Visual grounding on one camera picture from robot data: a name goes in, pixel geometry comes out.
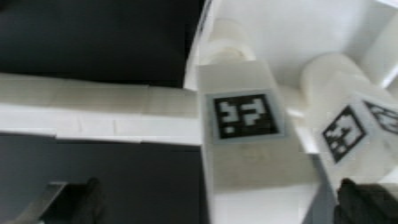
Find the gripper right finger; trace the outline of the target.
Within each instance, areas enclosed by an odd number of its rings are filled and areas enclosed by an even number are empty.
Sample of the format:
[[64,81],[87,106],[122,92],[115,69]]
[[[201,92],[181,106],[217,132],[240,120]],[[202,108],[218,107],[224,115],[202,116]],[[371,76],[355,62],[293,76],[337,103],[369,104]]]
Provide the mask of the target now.
[[341,180],[336,224],[398,224],[398,184]]

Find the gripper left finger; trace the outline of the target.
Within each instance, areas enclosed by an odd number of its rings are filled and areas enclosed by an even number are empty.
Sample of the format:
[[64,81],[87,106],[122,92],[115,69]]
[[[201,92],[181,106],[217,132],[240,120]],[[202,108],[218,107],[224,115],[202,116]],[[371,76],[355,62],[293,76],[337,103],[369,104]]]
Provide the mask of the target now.
[[85,183],[50,182],[14,224],[105,224],[105,194],[98,178]]

